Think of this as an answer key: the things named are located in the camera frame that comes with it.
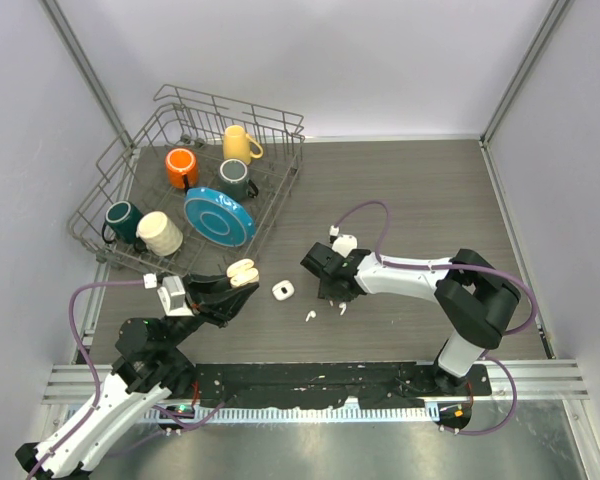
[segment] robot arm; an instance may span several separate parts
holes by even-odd
[[[258,288],[257,270],[246,282],[224,275],[164,277],[158,296],[165,316],[130,318],[120,327],[116,349],[121,356],[113,364],[95,394],[48,439],[24,444],[16,452],[30,472],[47,454],[37,479],[86,480],[111,446],[156,403],[183,397],[196,381],[196,367],[177,346],[205,323],[226,327]],[[157,278],[147,281],[157,287]],[[57,450],[54,446],[85,415],[93,412]]]
[[[462,249],[454,257],[436,260],[378,259],[370,250],[355,248],[355,237],[332,240],[331,247],[316,243],[301,262],[320,279],[318,298],[339,303],[394,293],[440,304],[455,328],[436,359],[435,382],[443,392],[463,385],[483,352],[499,346],[520,300],[518,290],[493,275],[434,269],[450,263],[491,267],[476,252]]]

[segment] yellow mug handle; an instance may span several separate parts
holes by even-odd
[[[262,145],[260,145],[256,141],[256,139],[253,138],[248,133],[247,133],[247,140],[249,140],[251,143],[253,143],[256,147],[258,147],[258,150],[260,150],[260,153],[253,153],[251,150],[249,150],[249,155],[251,155],[251,158],[260,158],[260,157],[262,157],[262,155],[264,154],[264,150],[262,149]]]

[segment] yellow mug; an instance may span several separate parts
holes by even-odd
[[[259,153],[251,151],[251,144],[254,144],[260,150]],[[224,131],[222,138],[222,152],[224,159],[237,158],[249,165],[252,158],[260,158],[264,151],[262,146],[249,135],[240,125],[231,125]]]

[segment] gray wood grain tabletop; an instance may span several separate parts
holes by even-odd
[[[409,258],[479,252],[495,267],[519,274],[477,141],[309,143],[304,164],[258,260],[260,289],[225,329],[205,325],[180,349],[195,362],[327,362],[433,360],[452,332],[433,303],[378,294],[352,302],[344,316],[317,299],[318,280],[299,262],[346,210],[382,199],[392,210],[383,253]],[[341,229],[373,248],[384,222],[380,207],[359,211]],[[139,278],[112,270],[110,279]],[[290,280],[295,295],[274,299],[271,287]],[[317,316],[305,322],[307,313]],[[155,291],[108,288],[91,348],[97,363],[118,357],[114,344],[129,317],[161,316]],[[512,325],[529,314],[522,301]],[[535,326],[506,337],[495,355],[545,358]]]

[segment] wire dish rack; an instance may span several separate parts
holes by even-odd
[[[163,85],[153,100],[158,108],[135,137],[127,132],[96,160],[98,183],[68,221],[70,234],[101,263],[142,273],[184,275],[192,270],[223,271],[239,258],[257,259],[282,205],[291,193],[302,164],[303,116],[283,110]],[[198,159],[197,186],[217,188],[223,162],[222,135],[230,125],[242,125],[264,149],[249,165],[260,193],[242,202],[256,223],[254,237],[240,247],[223,247],[200,235],[184,215],[184,192],[171,186],[165,157],[174,147],[188,148]],[[165,212],[182,230],[184,241],[169,257],[137,253],[131,245],[107,245],[101,229],[107,209],[128,200],[142,213]]]

